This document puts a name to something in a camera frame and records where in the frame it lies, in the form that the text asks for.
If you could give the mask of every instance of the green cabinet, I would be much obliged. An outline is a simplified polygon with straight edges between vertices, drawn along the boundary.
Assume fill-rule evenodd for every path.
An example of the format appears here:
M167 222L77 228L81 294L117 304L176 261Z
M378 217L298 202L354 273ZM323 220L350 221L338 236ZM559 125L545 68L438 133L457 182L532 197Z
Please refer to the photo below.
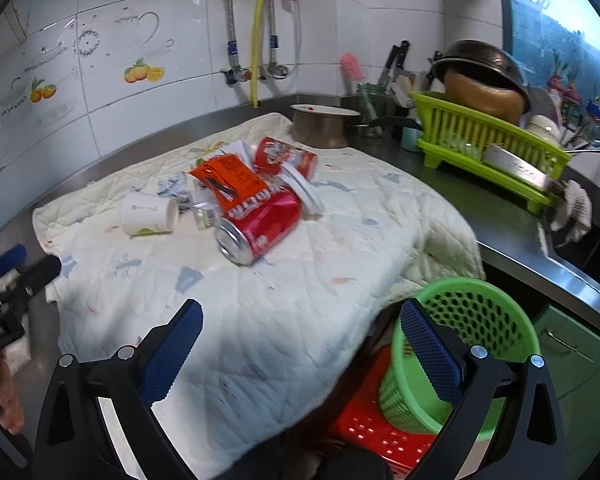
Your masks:
M600 452L600 337L552 306L534 325L560 403L569 479L576 480Z

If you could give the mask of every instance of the orange snack package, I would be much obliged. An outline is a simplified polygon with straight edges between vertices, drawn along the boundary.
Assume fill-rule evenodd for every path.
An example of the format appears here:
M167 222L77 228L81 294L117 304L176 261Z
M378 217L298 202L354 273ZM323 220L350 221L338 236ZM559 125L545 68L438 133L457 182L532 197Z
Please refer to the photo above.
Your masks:
M267 187L235 153L210 158L189 173L214 192L225 213Z

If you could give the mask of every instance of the white tiled wall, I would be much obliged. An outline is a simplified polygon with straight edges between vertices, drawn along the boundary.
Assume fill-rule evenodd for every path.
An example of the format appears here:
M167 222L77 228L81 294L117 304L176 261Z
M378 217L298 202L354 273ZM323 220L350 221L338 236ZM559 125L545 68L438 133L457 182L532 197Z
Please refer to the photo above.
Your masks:
M376 82L393 44L411 43L405 68L414 72L428 71L428 58L445 44L444 0L300 0L299 5L300 91L352 93L355 83L337 66L346 52L356 55L366 80Z
M243 66L254 3L235 0ZM275 4L278 62L290 75L259 82L261 99L298 91L298 4ZM247 85L229 88L219 73L229 65L226 0L14 0L13 7L28 37L20 44L0 17L0 228L102 156L249 100ZM268 30L264 19L266 62Z
M240 62L250 65L255 0L235 0ZM499 0L276 0L282 81L260 98L355 88L338 60L358 57L375 82L394 43L406 68L464 36L502 35ZM28 38L0 19L0 228L75 171L130 142L249 100L228 87L226 0L14 0ZM268 20L262 59L268 59Z
M444 0L445 46L480 40L502 47L502 0Z

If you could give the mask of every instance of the white plastic lid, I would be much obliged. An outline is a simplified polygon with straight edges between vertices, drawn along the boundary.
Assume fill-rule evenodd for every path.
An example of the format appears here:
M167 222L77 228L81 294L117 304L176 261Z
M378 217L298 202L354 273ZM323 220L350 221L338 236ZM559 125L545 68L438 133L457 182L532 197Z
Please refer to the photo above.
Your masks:
M358 117L360 112L355 110L349 110L348 108L336 108L334 106L322 106L322 105L291 105L293 110L299 112L307 112L309 114L317 115L339 115L339 116L350 116Z
M316 195L308 180L296 168L288 162L283 162L278 176L298 195L309 214L321 215L324 213L322 200Z

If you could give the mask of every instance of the green dish rack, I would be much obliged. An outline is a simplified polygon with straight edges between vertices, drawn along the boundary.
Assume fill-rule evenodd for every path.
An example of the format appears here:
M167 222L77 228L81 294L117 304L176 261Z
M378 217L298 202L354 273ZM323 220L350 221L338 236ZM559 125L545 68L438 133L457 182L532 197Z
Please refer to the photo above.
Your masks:
M506 121L450 103L440 92L410 95L424 130L418 146L425 153L425 166L435 170L440 162L449 162L525 198L526 209L533 214L554 202L550 193L483 164L482 156L489 144L496 144L558 179L571 160L569 153Z

